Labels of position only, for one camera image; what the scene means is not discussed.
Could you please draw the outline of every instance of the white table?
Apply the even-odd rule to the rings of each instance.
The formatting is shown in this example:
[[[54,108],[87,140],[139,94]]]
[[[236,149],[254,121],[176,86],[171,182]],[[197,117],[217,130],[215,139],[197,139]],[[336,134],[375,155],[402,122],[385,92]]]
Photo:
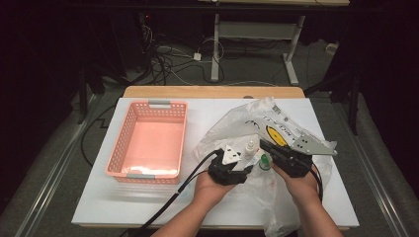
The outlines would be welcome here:
[[[218,0],[212,1],[216,4],[238,3],[238,4],[276,4],[276,5],[301,5],[301,6],[348,6],[349,0]],[[266,40],[291,40],[290,50],[283,53],[284,65],[287,69],[292,85],[298,85],[295,70],[293,69],[293,54],[299,35],[302,30],[305,16],[299,16],[294,24],[279,23],[255,23],[247,22],[226,22],[219,19],[215,14],[213,33],[213,53],[211,65],[211,81],[218,81],[218,69],[221,56],[219,54],[219,38],[243,38],[243,39],[266,39]]]
[[[140,99],[122,98],[118,103],[74,213],[72,219],[74,224],[86,227],[137,227],[145,223],[177,190],[177,187],[166,186],[153,186],[153,189],[150,190],[144,185],[119,183],[113,177],[105,174],[128,103],[131,100]],[[246,104],[250,99],[177,98],[173,100],[186,101],[189,104],[181,167],[182,182],[197,165],[192,150],[201,138],[230,109]],[[276,99],[276,103],[302,127],[323,138],[308,99]],[[185,188],[172,205],[154,221],[154,226],[163,225],[190,202],[194,185],[195,183],[192,182]],[[357,216],[334,162],[331,180],[324,193],[323,204],[338,226],[342,228],[359,226]],[[203,222],[203,227],[262,228],[262,214],[262,209],[255,199],[231,192],[208,214]]]

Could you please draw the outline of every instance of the white plastic component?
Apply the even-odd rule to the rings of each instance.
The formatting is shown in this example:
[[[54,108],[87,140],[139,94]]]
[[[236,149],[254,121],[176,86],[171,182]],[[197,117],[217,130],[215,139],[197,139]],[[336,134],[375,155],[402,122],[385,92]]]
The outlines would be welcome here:
[[[251,159],[255,155],[256,151],[257,149],[255,142],[253,142],[252,140],[249,141],[246,145],[246,148],[244,149],[243,158]]]
[[[194,60],[196,60],[196,61],[201,61],[201,54],[200,53],[198,53],[198,52],[196,52],[196,53],[194,53]]]
[[[326,49],[324,49],[326,51],[326,53],[330,54],[330,55],[335,55],[336,50],[338,49],[339,44],[337,43],[329,43],[326,46]]]
[[[231,146],[226,145],[224,156],[222,157],[222,164],[228,165],[240,160],[240,155],[237,152],[235,152],[235,150]]]

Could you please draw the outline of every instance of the white metal desk frame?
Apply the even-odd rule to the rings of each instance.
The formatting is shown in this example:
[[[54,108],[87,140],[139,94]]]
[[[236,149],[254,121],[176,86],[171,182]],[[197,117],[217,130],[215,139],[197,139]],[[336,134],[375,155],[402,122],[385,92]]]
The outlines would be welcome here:
[[[248,3],[255,1],[245,0],[222,0],[223,2],[230,3]],[[246,39],[267,39],[267,40],[291,40],[290,50],[288,53],[283,54],[283,60],[287,73],[290,78],[290,82],[293,86],[298,85],[298,79],[296,78],[295,70],[293,69],[293,53],[295,52],[296,44],[298,43],[299,35],[302,30],[305,16],[299,16],[296,24],[272,24],[272,23],[250,23],[250,22],[221,22],[219,20],[219,14],[215,14],[214,21],[214,33],[213,33],[213,57],[211,66],[211,81],[218,81],[218,69],[219,69],[219,50],[218,40],[219,38],[246,38]]]

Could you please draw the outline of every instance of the black mechanical part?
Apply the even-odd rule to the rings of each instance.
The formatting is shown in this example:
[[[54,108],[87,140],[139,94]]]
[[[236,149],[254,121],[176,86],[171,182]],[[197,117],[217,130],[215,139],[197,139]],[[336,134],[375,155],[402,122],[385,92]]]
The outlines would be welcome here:
[[[313,164],[312,156],[291,150],[288,146],[279,146],[260,139],[260,147],[268,152],[274,163],[292,178],[305,177],[309,172],[308,168]]]
[[[243,171],[233,171],[232,169],[237,165],[237,162],[223,165],[222,157],[224,156],[224,152],[217,152],[216,155],[209,165],[209,175],[216,183],[229,186],[246,182],[247,175],[252,171],[253,166],[249,166]]]

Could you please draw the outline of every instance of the black wall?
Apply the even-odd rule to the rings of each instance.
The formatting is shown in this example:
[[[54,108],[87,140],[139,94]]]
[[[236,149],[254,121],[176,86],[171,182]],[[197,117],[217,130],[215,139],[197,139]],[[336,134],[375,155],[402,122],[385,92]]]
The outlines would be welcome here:
[[[419,197],[418,3],[377,0],[358,4],[381,6],[382,13],[351,19],[325,80],[348,66],[359,69],[360,91],[371,116],[392,158]]]
[[[71,112],[78,62],[57,12],[30,1],[0,8],[1,212],[49,136]]]

